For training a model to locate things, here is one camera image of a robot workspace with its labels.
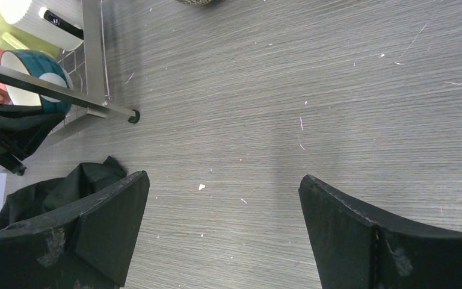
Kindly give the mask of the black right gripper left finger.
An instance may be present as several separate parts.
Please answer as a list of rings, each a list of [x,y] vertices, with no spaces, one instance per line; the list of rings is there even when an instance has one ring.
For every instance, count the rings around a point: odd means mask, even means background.
[[[137,171],[0,230],[0,288],[122,288],[150,180]]]

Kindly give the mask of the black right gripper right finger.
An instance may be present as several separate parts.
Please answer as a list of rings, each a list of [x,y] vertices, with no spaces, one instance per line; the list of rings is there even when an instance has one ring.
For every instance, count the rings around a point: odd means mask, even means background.
[[[298,192],[323,288],[462,288],[462,232],[390,213],[312,175]]]

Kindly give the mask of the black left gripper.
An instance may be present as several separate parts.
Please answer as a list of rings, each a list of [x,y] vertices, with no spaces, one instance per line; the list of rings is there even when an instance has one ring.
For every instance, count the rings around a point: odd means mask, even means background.
[[[30,157],[65,118],[62,111],[0,104],[0,166],[22,176],[26,167],[20,160]]]

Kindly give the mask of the light green mug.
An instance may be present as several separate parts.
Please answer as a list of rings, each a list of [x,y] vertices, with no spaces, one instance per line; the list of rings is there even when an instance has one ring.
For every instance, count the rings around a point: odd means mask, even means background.
[[[60,48],[6,23],[1,14],[0,48],[3,50],[32,49],[42,51],[54,58],[57,58],[61,52]]]

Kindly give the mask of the white ribbed mug black handle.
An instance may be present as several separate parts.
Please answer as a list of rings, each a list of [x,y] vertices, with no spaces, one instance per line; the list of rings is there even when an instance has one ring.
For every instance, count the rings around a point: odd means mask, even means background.
[[[0,1],[6,23],[65,51],[83,43],[81,1]]]

